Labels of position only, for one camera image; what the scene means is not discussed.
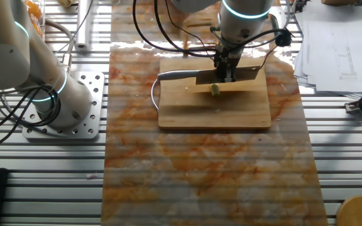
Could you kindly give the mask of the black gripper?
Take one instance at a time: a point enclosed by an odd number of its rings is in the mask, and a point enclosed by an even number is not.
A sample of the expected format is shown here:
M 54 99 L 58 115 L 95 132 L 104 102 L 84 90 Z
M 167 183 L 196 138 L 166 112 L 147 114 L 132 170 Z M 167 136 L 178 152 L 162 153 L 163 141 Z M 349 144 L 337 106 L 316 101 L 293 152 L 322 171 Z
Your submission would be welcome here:
M 220 82 L 235 82 L 235 71 L 238 65 L 243 49 L 237 48 L 231 51 L 228 47 L 223 45 L 216 46 L 216 53 L 214 57 L 214 65 L 216 66 L 217 80 Z

